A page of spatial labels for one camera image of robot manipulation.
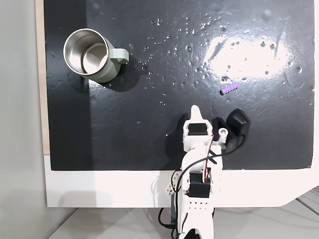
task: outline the purple object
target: purple object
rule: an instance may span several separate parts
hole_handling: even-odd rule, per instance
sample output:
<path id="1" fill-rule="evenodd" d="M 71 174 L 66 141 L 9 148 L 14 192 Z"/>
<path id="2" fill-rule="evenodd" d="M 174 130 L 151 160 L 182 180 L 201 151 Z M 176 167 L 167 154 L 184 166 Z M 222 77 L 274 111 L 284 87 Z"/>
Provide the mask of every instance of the purple object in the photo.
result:
<path id="1" fill-rule="evenodd" d="M 235 82 L 234 84 L 231 84 L 230 86 L 227 86 L 220 90 L 220 94 L 223 96 L 227 94 L 228 92 L 231 92 L 233 90 L 236 90 L 239 87 L 239 84 Z"/>

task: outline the black wire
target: black wire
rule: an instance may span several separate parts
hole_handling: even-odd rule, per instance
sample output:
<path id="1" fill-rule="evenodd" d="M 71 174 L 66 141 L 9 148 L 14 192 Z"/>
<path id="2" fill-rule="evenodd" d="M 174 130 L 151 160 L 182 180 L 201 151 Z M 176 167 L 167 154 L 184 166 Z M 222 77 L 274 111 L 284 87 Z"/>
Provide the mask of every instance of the black wire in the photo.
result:
<path id="1" fill-rule="evenodd" d="M 220 156 L 225 156 L 225 155 L 229 155 L 231 153 L 233 153 L 234 151 L 238 150 L 241 146 L 243 146 L 244 144 L 244 139 L 243 141 L 241 142 L 241 144 L 233 149 L 232 151 L 230 152 L 227 152 L 227 153 L 221 153 L 221 154 L 218 154 L 218 155 L 213 155 L 213 156 L 209 156 L 209 157 L 206 157 L 206 158 L 202 158 L 196 162 L 193 162 L 192 164 L 188 165 L 181 173 L 179 179 L 178 179 L 178 182 L 177 182 L 177 185 L 176 185 L 176 188 L 178 188 L 178 191 L 179 191 L 179 185 L 180 185 L 180 182 L 181 182 L 181 179 L 182 177 L 184 176 L 185 172 L 190 169 L 192 166 L 202 162 L 202 161 L 205 161 L 205 160 L 209 160 L 211 161 L 212 158 L 216 158 L 216 157 L 220 157 Z M 178 236 L 179 236 L 179 233 L 178 233 L 178 192 L 176 193 L 176 196 L 175 196 L 175 230 L 176 230 L 176 238 L 178 239 Z"/>
<path id="2" fill-rule="evenodd" d="M 178 170 L 175 170 L 175 171 L 173 172 L 173 174 L 171 175 L 171 177 L 170 177 L 171 188 L 172 188 L 173 192 L 175 192 L 175 193 L 176 193 L 176 190 L 175 190 L 175 188 L 173 187 L 173 176 L 174 176 L 174 174 L 175 174 L 177 171 L 178 171 Z"/>
<path id="3" fill-rule="evenodd" d="M 175 225 L 174 224 L 164 224 L 162 223 L 160 217 L 161 217 L 161 213 L 163 212 L 164 208 L 161 208 L 160 211 L 159 211 L 159 216 L 158 216 L 158 220 L 159 220 L 159 224 L 165 228 L 168 228 L 168 229 L 174 229 Z"/>
<path id="4" fill-rule="evenodd" d="M 175 228 L 173 228 L 173 229 L 171 230 L 171 232 L 170 232 L 170 237 L 171 237 L 171 239 L 176 239 L 176 238 L 173 236 L 174 231 L 175 231 Z"/>

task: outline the mug handle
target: mug handle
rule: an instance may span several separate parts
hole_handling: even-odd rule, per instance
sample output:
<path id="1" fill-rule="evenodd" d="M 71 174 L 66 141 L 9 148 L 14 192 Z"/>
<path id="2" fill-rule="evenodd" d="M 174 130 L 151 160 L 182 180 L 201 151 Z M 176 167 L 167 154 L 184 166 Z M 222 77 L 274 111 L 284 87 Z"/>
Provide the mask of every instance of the mug handle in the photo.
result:
<path id="1" fill-rule="evenodd" d="M 117 59 L 120 64 L 129 62 L 129 53 L 125 49 L 111 48 L 110 49 L 110 59 Z"/>

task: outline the floor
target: floor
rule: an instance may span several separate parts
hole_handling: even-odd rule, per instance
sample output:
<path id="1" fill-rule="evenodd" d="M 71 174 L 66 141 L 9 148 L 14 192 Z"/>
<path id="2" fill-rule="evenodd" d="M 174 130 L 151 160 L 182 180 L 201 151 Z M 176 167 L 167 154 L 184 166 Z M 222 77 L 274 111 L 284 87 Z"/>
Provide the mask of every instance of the floor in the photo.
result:
<path id="1" fill-rule="evenodd" d="M 319 212 L 319 188 L 299 199 Z M 169 239 L 170 230 L 158 224 L 159 209 L 81 208 L 50 239 Z M 162 215 L 169 222 L 169 210 Z M 218 208 L 216 239 L 317 239 L 319 216 L 297 200 L 280 208 Z"/>

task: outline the robotic arm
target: robotic arm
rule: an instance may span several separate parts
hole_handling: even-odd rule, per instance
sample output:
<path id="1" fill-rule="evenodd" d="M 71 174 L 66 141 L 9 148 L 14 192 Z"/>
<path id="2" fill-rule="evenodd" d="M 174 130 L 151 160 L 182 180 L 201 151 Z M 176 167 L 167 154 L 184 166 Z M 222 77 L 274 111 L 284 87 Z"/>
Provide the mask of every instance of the robotic arm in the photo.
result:
<path id="1" fill-rule="evenodd" d="M 242 110 L 236 109 L 227 122 L 216 118 L 213 125 L 216 130 L 202 118 L 199 107 L 194 105 L 190 119 L 183 126 L 183 146 L 187 154 L 180 170 L 174 172 L 166 186 L 166 193 L 176 202 L 172 207 L 176 212 L 178 239 L 184 239 L 191 229 L 195 229 L 202 239 L 214 237 L 214 199 L 220 192 L 222 149 L 229 154 L 244 143 L 250 120 Z"/>

